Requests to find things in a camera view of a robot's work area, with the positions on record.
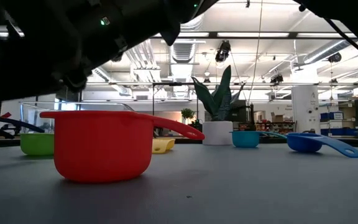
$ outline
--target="white cylinder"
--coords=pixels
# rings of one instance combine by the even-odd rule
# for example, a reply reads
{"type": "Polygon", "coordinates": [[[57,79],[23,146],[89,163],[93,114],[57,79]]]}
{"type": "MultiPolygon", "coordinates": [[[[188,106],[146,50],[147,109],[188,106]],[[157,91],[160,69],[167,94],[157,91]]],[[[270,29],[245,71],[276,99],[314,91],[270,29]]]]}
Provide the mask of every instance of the white cylinder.
{"type": "Polygon", "coordinates": [[[296,131],[314,130],[320,134],[320,112],[318,104],[318,90],[316,85],[292,87],[293,121],[296,131]]]}
{"type": "Polygon", "coordinates": [[[203,123],[204,145],[227,146],[232,145],[231,131],[233,122],[231,121],[211,121],[203,123]]]}

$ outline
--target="table surface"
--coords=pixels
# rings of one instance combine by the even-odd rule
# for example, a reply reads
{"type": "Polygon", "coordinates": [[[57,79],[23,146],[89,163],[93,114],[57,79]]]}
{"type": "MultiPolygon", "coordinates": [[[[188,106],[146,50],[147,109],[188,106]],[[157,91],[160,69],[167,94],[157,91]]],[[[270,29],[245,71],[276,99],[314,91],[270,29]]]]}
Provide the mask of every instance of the table surface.
{"type": "Polygon", "coordinates": [[[358,224],[358,159],[175,145],[139,178],[92,185],[64,180],[49,157],[0,148],[0,223],[358,224]]]}

